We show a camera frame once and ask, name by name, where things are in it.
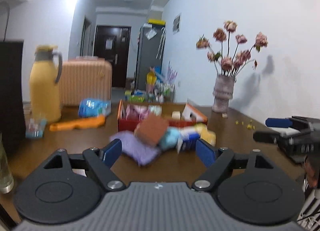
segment ribbed suitcase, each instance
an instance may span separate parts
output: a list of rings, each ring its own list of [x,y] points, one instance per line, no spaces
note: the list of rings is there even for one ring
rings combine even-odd
[[[105,60],[63,63],[59,82],[61,105],[78,106],[85,98],[110,100],[112,65]]]

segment wooden table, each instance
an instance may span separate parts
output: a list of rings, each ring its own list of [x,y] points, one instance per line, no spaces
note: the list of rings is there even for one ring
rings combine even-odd
[[[9,166],[12,170],[17,186],[50,154],[59,148],[67,149],[69,154],[82,153],[90,147],[102,148],[108,144],[111,135],[117,132],[118,105],[112,106],[112,113],[107,118],[104,127],[88,130],[73,130],[66,132],[45,131],[44,138],[39,140],[26,140],[17,153],[10,157]],[[211,111],[211,107],[200,107],[208,121],[208,129],[217,135],[217,147],[229,147],[236,153],[249,153],[253,149],[260,149],[272,159],[283,171],[293,179],[303,173],[301,167],[293,164],[277,146],[255,143],[252,139],[253,131],[246,128],[250,118],[230,110],[228,118],[223,119],[221,114]],[[62,121],[70,121],[77,118],[77,108],[64,108]],[[266,126],[253,121],[255,130],[267,129]],[[191,184],[198,176],[204,173],[205,166],[198,159],[195,152],[183,152],[177,155],[175,150],[163,153],[151,165],[138,167],[132,159],[122,155],[112,167],[112,171],[126,184],[131,181],[148,182],[174,182],[186,181]],[[1,203],[15,221],[20,221],[12,204],[14,190],[6,195],[1,195]]]

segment vase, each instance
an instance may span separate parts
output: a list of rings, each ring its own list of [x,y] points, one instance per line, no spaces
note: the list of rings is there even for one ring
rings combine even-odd
[[[216,113],[227,113],[229,100],[233,98],[233,88],[235,78],[230,76],[218,75],[213,89],[214,104],[212,110]]]

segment yellow thermos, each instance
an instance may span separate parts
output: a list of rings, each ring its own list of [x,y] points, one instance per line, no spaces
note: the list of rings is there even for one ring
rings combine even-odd
[[[57,46],[42,45],[36,49],[36,59],[30,75],[30,98],[35,119],[47,119],[48,123],[61,118],[58,82],[62,72],[62,55],[53,52]],[[53,62],[59,57],[59,67]]]

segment orange toy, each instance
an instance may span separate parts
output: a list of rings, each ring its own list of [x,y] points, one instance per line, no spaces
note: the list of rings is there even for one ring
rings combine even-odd
[[[69,131],[73,129],[88,129],[88,128],[98,128],[104,125],[106,118],[103,115],[98,117],[90,117],[85,119],[78,119],[66,123],[55,123],[50,125],[50,131]]]

